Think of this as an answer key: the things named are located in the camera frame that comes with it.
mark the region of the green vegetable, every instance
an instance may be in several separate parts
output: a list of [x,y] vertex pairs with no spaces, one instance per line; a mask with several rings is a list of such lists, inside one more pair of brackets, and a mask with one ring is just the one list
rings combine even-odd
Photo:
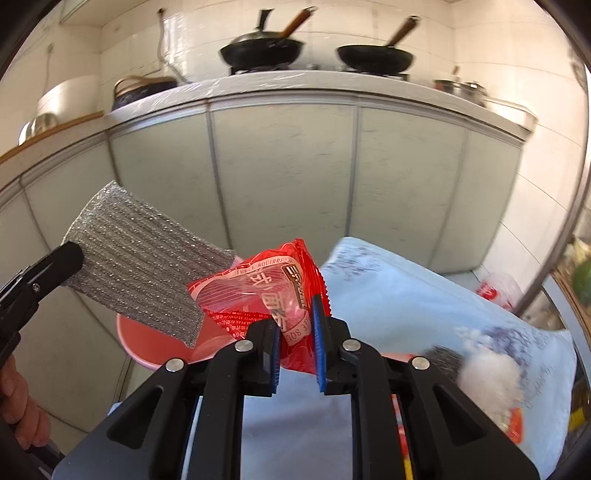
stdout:
[[591,305],[591,260],[585,260],[573,273],[573,290],[584,306]]

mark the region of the wooden handle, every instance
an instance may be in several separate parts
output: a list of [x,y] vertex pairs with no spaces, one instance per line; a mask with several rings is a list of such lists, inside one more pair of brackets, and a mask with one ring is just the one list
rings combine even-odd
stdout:
[[404,37],[406,37],[410,32],[412,32],[417,25],[420,23],[421,17],[417,17],[413,15],[412,17],[408,17],[406,21],[402,24],[402,27],[390,38],[390,41],[386,43],[387,47],[394,47],[396,43],[401,41]]
[[317,7],[304,8],[297,16],[286,26],[285,30],[281,32],[280,38],[288,38],[293,32],[295,32],[300,25],[308,20],[311,15],[318,10]]

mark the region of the plastic bag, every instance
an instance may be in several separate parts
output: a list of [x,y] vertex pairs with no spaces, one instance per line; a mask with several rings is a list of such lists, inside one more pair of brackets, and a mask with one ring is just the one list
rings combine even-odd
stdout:
[[235,339],[272,316],[282,332],[281,366],[315,373],[311,300],[330,305],[324,279],[302,239],[265,250],[239,265],[188,285],[193,300]]
[[517,282],[506,273],[488,275],[476,289],[476,294],[512,312],[523,295]]

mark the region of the steel wool scrubber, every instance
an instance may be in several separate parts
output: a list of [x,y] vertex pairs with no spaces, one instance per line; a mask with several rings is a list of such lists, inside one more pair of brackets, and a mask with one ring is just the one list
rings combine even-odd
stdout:
[[82,269],[64,285],[193,346],[204,313],[187,284],[232,265],[236,254],[202,240],[114,181],[64,237],[80,245]]

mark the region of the white fluffy item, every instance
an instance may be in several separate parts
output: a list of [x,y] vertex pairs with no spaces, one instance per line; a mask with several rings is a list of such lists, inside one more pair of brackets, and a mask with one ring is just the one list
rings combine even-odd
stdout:
[[462,366],[457,384],[503,431],[523,398],[519,366],[509,355],[482,349]]

